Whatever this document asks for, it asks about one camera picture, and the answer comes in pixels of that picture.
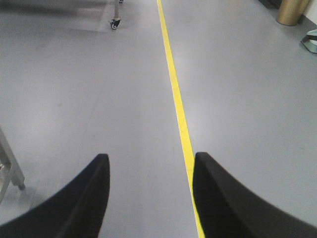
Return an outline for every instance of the metal frame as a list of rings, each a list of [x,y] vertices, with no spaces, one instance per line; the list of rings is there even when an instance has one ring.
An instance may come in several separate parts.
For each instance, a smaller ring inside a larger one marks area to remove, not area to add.
[[[14,186],[18,186],[20,190],[25,189],[24,176],[21,168],[6,140],[4,133],[0,127],[0,172],[2,178],[0,180],[0,203],[4,194],[12,181]]]
[[[121,17],[119,17],[119,3],[123,3],[123,0],[114,0],[114,17],[110,22],[110,26],[113,30],[118,28]]]

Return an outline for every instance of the metal cart leg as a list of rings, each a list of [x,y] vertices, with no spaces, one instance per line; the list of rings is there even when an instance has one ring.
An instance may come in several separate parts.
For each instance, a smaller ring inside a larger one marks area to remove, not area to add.
[[[0,202],[10,181],[20,190],[25,189],[24,176],[0,127]]]
[[[119,1],[120,0],[114,0],[114,17],[112,21],[110,22],[111,28],[113,30],[118,28],[118,25],[120,23],[121,18],[119,17]]]

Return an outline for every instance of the gold trash can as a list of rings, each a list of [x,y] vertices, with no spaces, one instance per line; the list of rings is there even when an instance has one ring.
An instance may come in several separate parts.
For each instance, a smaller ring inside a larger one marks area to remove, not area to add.
[[[279,8],[277,22],[287,26],[295,26],[304,13],[310,0],[283,0]]]

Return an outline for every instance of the black curved object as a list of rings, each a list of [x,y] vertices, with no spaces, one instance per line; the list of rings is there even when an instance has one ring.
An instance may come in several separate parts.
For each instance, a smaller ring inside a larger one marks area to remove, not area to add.
[[[196,154],[193,191],[206,238],[317,238],[317,228],[258,197],[207,153]]]
[[[97,238],[109,196],[109,160],[99,154],[53,197],[0,226],[1,238]]]

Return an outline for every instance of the yellow floor line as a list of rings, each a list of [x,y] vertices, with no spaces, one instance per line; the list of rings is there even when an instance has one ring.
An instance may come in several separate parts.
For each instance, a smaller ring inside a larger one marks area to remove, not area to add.
[[[180,138],[181,138],[181,143],[182,143],[182,148],[183,148],[183,154],[184,154],[184,159],[185,159],[189,187],[190,187],[190,191],[192,194],[192,203],[193,203],[193,208],[194,208],[194,212],[195,212],[197,231],[198,231],[199,238],[205,238],[205,235],[204,235],[204,232],[203,232],[203,229],[201,227],[201,223],[200,223],[200,220],[199,220],[199,217],[197,214],[196,206],[194,203],[194,198],[193,198],[192,184],[193,184],[193,172],[194,172],[194,154],[193,154],[192,144],[191,144],[190,137],[189,137],[188,127],[187,127],[187,122],[186,122],[186,117],[185,117],[185,112],[184,112],[184,107],[183,107],[183,102],[182,102],[182,97],[181,97],[180,89],[179,89],[179,85],[178,85],[178,79],[177,79],[176,69],[175,69],[175,65],[174,65],[174,59],[173,59],[173,54],[172,54],[172,50],[170,47],[168,31],[167,31],[167,27],[166,27],[166,21],[165,21],[165,16],[164,16],[163,6],[162,6],[161,0],[158,0],[158,9],[159,9],[158,10],[159,11],[159,19],[160,19],[160,24],[161,24],[161,28],[162,28],[163,40],[164,40],[164,45],[165,45],[165,52],[166,52],[168,70],[169,70],[169,77],[170,77],[170,81],[172,84],[172,91],[173,91],[174,103],[175,103],[176,114],[177,114],[178,128],[179,128],[179,133],[180,133]]]

